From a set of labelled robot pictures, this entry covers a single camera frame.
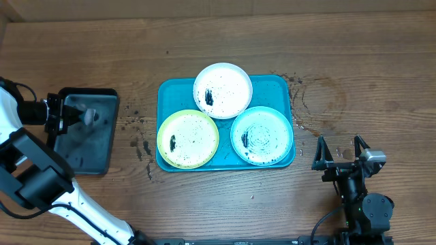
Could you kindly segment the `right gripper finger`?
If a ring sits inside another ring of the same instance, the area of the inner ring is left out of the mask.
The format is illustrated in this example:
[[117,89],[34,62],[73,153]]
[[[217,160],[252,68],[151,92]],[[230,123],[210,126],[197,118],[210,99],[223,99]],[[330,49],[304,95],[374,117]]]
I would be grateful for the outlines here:
[[311,166],[312,170],[326,170],[333,164],[332,155],[328,149],[324,137],[321,135],[317,139],[317,149]]
[[356,158],[365,158],[366,149],[369,149],[369,145],[362,139],[360,135],[354,137],[354,152]]

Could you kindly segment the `dark green sponge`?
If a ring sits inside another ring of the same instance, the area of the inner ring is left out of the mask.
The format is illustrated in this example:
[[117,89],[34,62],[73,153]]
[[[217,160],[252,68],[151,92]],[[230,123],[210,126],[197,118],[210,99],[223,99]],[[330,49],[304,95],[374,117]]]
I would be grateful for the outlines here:
[[86,126],[92,125],[96,120],[99,119],[99,114],[95,109],[86,109],[80,116],[82,123]]

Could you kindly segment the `white plate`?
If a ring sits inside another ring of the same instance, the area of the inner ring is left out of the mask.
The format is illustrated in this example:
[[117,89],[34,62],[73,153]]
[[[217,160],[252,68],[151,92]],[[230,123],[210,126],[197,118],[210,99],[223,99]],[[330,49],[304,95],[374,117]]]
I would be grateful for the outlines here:
[[250,77],[239,66],[215,63],[205,67],[193,83],[198,108],[216,119],[234,118],[248,108],[253,96]]

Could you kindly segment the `yellow-green rimmed plate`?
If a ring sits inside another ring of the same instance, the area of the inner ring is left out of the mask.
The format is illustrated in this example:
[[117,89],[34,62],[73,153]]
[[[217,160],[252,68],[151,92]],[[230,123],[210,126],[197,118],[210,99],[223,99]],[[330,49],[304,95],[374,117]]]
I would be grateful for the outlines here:
[[163,121],[157,149],[177,169],[195,169],[208,163],[219,145],[219,130],[211,117],[198,110],[181,110]]

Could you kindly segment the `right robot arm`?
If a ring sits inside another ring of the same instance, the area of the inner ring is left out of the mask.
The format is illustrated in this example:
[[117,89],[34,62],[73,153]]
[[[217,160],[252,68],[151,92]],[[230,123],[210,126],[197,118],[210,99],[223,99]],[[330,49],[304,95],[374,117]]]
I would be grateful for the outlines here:
[[[335,163],[325,139],[317,140],[311,169],[323,171],[322,181],[332,182],[341,205],[323,216],[314,226],[310,244],[392,244],[385,232],[390,230],[394,202],[386,195],[369,193],[365,180],[378,174],[386,164],[382,150],[370,148],[359,136],[354,137],[355,157],[351,162]],[[330,236],[316,236],[317,228],[332,215],[343,211],[347,227]]]

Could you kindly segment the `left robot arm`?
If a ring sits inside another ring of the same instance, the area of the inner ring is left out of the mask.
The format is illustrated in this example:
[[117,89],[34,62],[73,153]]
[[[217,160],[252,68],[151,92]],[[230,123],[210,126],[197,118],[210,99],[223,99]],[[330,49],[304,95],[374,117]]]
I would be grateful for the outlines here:
[[116,218],[79,186],[73,169],[53,149],[52,141],[76,123],[92,125],[91,108],[64,104],[62,95],[27,101],[22,85],[1,79],[1,191],[18,205],[38,212],[8,216],[28,220],[46,212],[65,218],[94,239],[95,244],[153,244],[129,223]]

